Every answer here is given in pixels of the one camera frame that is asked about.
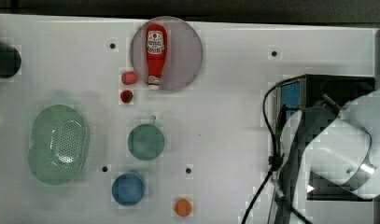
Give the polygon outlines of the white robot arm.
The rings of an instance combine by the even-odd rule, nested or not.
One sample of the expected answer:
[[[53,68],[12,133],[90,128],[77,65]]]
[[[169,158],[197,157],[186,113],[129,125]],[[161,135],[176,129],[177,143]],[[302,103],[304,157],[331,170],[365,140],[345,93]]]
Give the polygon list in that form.
[[[312,224],[306,209],[311,174],[363,200],[380,195],[380,89],[338,114],[318,106],[294,113],[279,138],[283,164],[273,175],[268,224]]]

